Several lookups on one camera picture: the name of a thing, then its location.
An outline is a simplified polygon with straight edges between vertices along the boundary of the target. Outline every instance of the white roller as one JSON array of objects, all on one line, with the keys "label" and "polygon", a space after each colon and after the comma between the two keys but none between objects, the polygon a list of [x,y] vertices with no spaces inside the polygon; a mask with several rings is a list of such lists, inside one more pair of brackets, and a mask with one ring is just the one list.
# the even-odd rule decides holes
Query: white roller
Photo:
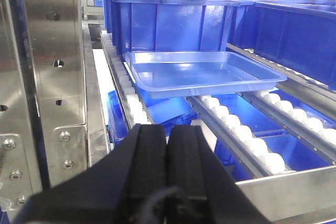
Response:
[{"label": "white roller", "polygon": [[145,123],[148,121],[147,114],[144,111],[131,114],[135,123]]},{"label": "white roller", "polygon": [[255,94],[259,97],[264,97],[265,95],[269,94],[269,90],[258,90],[255,91]]},{"label": "white roller", "polygon": [[261,138],[248,139],[244,142],[244,144],[246,145],[248,150],[256,157],[268,153],[267,144]]},{"label": "white roller", "polygon": [[216,114],[218,118],[229,115],[229,109],[226,106],[222,105],[212,107],[212,111]]},{"label": "white roller", "polygon": [[130,87],[130,88],[124,88],[124,94],[127,95],[127,94],[135,94],[135,89],[134,87]]},{"label": "white roller", "polygon": [[236,115],[222,116],[221,121],[231,130],[233,127],[240,125],[239,117]]},{"label": "white roller", "polygon": [[265,94],[264,95],[264,99],[266,102],[268,103],[272,103],[272,104],[276,104],[277,102],[279,102],[281,99],[280,99],[280,96],[278,94]]},{"label": "white roller", "polygon": [[118,79],[119,81],[129,81],[130,80],[128,76],[119,76]]},{"label": "white roller", "polygon": [[252,131],[249,126],[239,125],[232,128],[232,132],[238,137],[242,142],[252,138]]},{"label": "white roller", "polygon": [[285,171],[285,161],[278,153],[262,154],[258,158],[273,174]]},{"label": "white roller", "polygon": [[131,114],[142,111],[141,102],[133,102],[133,103],[129,104],[128,107],[130,108],[130,113]]},{"label": "white roller", "polygon": [[284,111],[285,113],[288,113],[290,110],[293,109],[293,105],[290,101],[279,101],[275,103],[275,107],[277,107],[279,110]]},{"label": "white roller", "polygon": [[302,123],[315,132],[319,132],[323,129],[323,123],[318,118],[307,118]]},{"label": "white roller", "polygon": [[319,131],[319,135],[327,142],[336,145],[336,130],[335,129],[323,129]]},{"label": "white roller", "polygon": [[126,100],[127,100],[127,104],[130,105],[133,102],[139,102],[139,96],[137,94],[127,94]]},{"label": "white roller", "polygon": [[204,100],[204,103],[209,109],[212,109],[212,107],[216,107],[220,105],[219,100],[215,97],[206,98]]},{"label": "white roller", "polygon": [[204,102],[205,99],[211,98],[211,95],[210,94],[204,94],[204,95],[200,95],[199,98],[202,102]]},{"label": "white roller", "polygon": [[307,114],[303,109],[292,109],[290,111],[288,111],[288,114],[291,118],[299,121],[299,122],[303,122],[304,120],[307,119]]},{"label": "white roller", "polygon": [[201,119],[194,119],[191,121],[191,125],[199,125],[201,126],[203,135],[212,151],[215,150],[217,137],[212,133],[212,131],[206,126],[206,124]]},{"label": "white roller", "polygon": [[132,87],[131,81],[120,81],[120,86],[125,89],[125,88],[130,88]]}]

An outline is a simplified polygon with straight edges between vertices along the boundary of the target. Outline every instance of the screw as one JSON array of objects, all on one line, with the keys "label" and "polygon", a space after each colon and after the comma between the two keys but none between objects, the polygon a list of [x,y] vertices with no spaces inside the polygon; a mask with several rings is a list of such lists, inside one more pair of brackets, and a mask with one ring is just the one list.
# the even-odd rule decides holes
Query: screw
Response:
[{"label": "screw", "polygon": [[11,180],[19,180],[22,178],[22,172],[20,172],[19,170],[14,170],[9,174],[9,178]]},{"label": "screw", "polygon": [[10,151],[16,147],[16,143],[13,139],[6,139],[2,146],[5,150]]},{"label": "screw", "polygon": [[67,142],[71,139],[71,135],[67,131],[62,131],[61,134],[59,135],[59,140],[61,142]]},{"label": "screw", "polygon": [[63,163],[63,168],[64,169],[72,169],[75,163],[71,160],[65,160]]},{"label": "screw", "polygon": [[27,201],[27,199],[25,198],[25,196],[22,196],[21,198],[18,198],[18,199],[16,200],[16,204],[17,204],[18,206],[22,206],[24,203],[26,203],[26,201]]}]

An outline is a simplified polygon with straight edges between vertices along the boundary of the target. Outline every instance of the metal bracket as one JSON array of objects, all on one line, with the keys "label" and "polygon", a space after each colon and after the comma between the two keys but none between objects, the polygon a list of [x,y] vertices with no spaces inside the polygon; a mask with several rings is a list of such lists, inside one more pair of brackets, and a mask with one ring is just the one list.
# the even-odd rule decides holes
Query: metal bracket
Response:
[{"label": "metal bracket", "polygon": [[53,163],[59,175],[71,178],[87,168],[86,127],[75,125],[55,128],[52,141],[58,143],[55,155],[58,159]]},{"label": "metal bracket", "polygon": [[24,142],[17,134],[0,135],[0,207],[19,209],[33,194]]}]

